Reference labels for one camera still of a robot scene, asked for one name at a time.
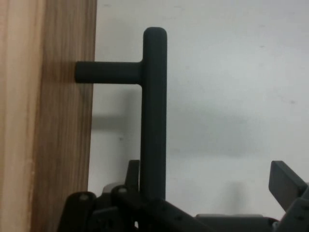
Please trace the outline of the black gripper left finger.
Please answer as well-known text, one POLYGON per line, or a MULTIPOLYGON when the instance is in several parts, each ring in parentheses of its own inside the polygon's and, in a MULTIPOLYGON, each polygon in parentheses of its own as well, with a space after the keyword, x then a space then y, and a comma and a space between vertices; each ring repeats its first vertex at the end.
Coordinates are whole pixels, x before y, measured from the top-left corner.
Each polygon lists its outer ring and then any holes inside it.
POLYGON ((139 192, 139 160, 128 163, 125 183, 97 197, 84 191, 65 202, 59 232, 211 232, 212 229, 162 199, 139 192))

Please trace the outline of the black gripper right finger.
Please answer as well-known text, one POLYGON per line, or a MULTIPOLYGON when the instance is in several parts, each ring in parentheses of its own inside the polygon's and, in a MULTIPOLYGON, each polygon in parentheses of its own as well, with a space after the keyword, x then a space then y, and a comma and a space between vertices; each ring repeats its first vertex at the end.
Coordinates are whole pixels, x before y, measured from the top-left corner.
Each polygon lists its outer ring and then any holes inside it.
POLYGON ((276 232, 309 230, 309 185, 283 161, 272 161, 268 188, 285 211, 276 232))

